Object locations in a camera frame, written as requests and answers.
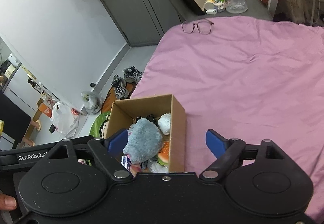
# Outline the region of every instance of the baseboard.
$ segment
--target baseboard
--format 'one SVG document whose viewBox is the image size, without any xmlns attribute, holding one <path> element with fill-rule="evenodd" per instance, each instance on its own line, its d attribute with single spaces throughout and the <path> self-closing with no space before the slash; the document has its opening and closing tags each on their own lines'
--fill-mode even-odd
<svg viewBox="0 0 324 224">
<path fill-rule="evenodd" d="M 129 49 L 130 49 L 129 45 L 125 43 L 125 45 L 119 50 L 116 56 L 108 64 L 107 68 L 105 69 L 105 71 L 103 72 L 99 80 L 97 81 L 97 85 L 93 91 L 97 93 L 101 92 L 106 82 L 108 81 L 109 77 L 112 75 L 117 65 L 120 63 L 122 58 L 126 55 L 126 53 L 129 51 Z"/>
</svg>

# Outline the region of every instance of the pink bed sheet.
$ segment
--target pink bed sheet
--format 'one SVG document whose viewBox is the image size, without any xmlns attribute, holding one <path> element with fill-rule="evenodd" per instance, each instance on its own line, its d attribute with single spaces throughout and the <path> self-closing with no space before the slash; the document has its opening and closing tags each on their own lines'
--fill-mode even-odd
<svg viewBox="0 0 324 224">
<path fill-rule="evenodd" d="M 214 129 L 249 144 L 272 139 L 314 183 L 306 213 L 324 221 L 324 29 L 236 16 L 212 33 L 161 39 L 132 98 L 172 93 L 187 114 L 186 170 L 207 168 Z"/>
</svg>

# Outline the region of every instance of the gray shoe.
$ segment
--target gray shoe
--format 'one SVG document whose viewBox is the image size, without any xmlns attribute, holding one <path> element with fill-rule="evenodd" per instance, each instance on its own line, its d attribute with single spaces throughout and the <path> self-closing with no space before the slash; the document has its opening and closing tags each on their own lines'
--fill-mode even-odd
<svg viewBox="0 0 324 224">
<path fill-rule="evenodd" d="M 115 89 L 115 95 L 118 100 L 127 99 L 129 96 L 129 91 L 126 89 L 126 81 L 119 77 L 118 75 L 114 76 L 111 85 Z"/>
<path fill-rule="evenodd" d="M 123 73 L 127 82 L 136 82 L 136 84 L 138 84 L 143 75 L 143 73 L 134 66 L 124 69 Z"/>
</svg>

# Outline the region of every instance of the human hand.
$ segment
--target human hand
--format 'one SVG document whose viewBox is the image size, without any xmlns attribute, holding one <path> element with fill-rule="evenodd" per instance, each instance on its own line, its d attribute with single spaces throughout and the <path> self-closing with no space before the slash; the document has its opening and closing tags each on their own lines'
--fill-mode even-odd
<svg viewBox="0 0 324 224">
<path fill-rule="evenodd" d="M 15 210 L 17 203 L 14 197 L 0 193 L 0 210 Z"/>
</svg>

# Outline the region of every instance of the silver bolt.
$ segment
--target silver bolt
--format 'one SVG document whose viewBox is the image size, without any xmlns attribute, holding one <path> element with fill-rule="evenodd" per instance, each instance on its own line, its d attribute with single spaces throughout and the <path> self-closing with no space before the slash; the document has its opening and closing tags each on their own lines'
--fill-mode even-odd
<svg viewBox="0 0 324 224">
<path fill-rule="evenodd" d="M 162 177 L 162 180 L 163 180 L 163 181 L 170 181 L 170 180 L 171 180 L 171 177 L 169 177 L 169 176 L 164 176 L 164 177 Z"/>
<path fill-rule="evenodd" d="M 129 177 L 129 172 L 125 171 L 125 170 L 118 170 L 118 171 L 114 172 L 114 177 L 116 177 L 118 179 L 127 178 L 127 177 Z"/>
<path fill-rule="evenodd" d="M 204 178 L 213 179 L 213 178 L 218 177 L 218 173 L 213 170 L 207 170 L 207 171 L 203 172 L 202 176 Z"/>
</svg>

